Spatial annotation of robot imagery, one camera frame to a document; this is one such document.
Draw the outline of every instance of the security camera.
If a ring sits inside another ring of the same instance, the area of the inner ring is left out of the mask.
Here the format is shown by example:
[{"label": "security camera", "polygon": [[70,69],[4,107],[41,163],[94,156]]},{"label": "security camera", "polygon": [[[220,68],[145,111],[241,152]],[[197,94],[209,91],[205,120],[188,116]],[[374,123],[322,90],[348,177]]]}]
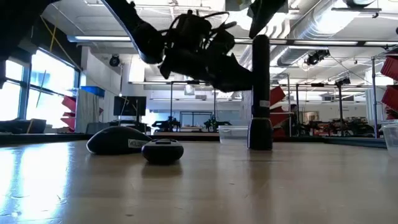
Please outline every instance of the security camera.
[{"label": "security camera", "polygon": [[109,60],[109,64],[112,67],[117,67],[120,64],[119,55],[112,55],[111,60]]}]

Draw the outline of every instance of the computer monitor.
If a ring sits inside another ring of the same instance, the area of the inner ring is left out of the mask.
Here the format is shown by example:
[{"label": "computer monitor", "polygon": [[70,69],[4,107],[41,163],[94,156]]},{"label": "computer monitor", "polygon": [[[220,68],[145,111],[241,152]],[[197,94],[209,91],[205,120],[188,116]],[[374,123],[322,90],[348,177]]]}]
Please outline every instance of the computer monitor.
[{"label": "computer monitor", "polygon": [[115,116],[145,116],[146,108],[146,96],[114,97],[113,115]]}]

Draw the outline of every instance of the wooden table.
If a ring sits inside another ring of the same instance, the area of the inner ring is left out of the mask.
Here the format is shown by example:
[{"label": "wooden table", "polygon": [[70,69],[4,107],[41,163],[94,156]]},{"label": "wooden table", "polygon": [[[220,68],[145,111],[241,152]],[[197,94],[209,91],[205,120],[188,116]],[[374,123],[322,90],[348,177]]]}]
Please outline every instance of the wooden table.
[{"label": "wooden table", "polygon": [[178,164],[151,166],[85,143],[0,149],[0,223],[398,222],[398,162],[384,150],[184,143]]}]

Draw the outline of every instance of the metal frame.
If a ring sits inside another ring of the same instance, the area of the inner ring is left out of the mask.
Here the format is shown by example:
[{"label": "metal frame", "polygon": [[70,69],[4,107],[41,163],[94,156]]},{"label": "metal frame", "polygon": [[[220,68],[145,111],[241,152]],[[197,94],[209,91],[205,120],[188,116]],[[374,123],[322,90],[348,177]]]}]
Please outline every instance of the metal frame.
[{"label": "metal frame", "polygon": [[[69,42],[128,42],[128,36],[100,36],[100,35],[68,35]],[[398,45],[397,41],[380,40],[302,40],[302,39],[269,39],[270,45],[308,46],[308,47],[392,47]],[[235,38],[236,44],[252,45],[250,38]]]}]

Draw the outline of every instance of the fluorescent light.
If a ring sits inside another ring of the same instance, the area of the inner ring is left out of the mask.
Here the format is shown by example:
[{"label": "fluorescent light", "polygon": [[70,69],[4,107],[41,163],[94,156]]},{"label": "fluorescent light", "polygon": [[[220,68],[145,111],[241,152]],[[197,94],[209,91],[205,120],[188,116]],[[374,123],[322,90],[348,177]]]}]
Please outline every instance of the fluorescent light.
[{"label": "fluorescent light", "polygon": [[128,36],[68,36],[68,40],[131,42]]},{"label": "fluorescent light", "polygon": [[131,84],[137,85],[166,85],[169,84],[167,82],[130,82]]},{"label": "fluorescent light", "polygon": [[136,4],[135,8],[141,9],[198,9],[198,10],[206,10],[209,11],[211,9],[210,6],[167,6],[167,5],[150,5],[150,4]]},{"label": "fluorescent light", "polygon": [[333,7],[332,11],[340,12],[381,12],[381,8],[351,8],[351,7]]},{"label": "fluorescent light", "polygon": [[376,45],[376,46],[386,46],[386,45],[398,45],[398,42],[389,42],[389,41],[367,41],[365,46]]},{"label": "fluorescent light", "polygon": [[[170,101],[170,98],[151,98],[150,100],[153,101]],[[188,99],[188,98],[182,98],[182,99],[173,99],[173,101],[214,101],[214,99],[206,99],[206,100],[201,100],[201,99]],[[216,100],[217,102],[241,102],[242,100]]]},{"label": "fluorescent light", "polygon": [[199,84],[187,84],[187,83],[173,83],[173,85],[183,85],[183,86],[185,86],[185,85],[206,85],[206,83],[199,83]]},{"label": "fluorescent light", "polygon": [[355,46],[358,44],[358,41],[339,41],[339,40],[295,40],[294,44],[300,45],[352,45]]},{"label": "fluorescent light", "polygon": [[[96,3],[89,3],[87,1],[85,1],[87,6],[90,7],[104,7],[104,4],[101,4],[100,2],[96,2]],[[174,9],[202,9],[202,10],[210,10],[211,7],[210,6],[168,6],[168,5],[150,5],[150,4],[136,4],[135,8],[139,8],[139,9],[144,9],[144,8],[153,8],[153,9],[170,9],[170,8],[174,8]]]},{"label": "fluorescent light", "polygon": [[317,46],[289,46],[289,49],[328,50],[329,47],[317,47]]}]

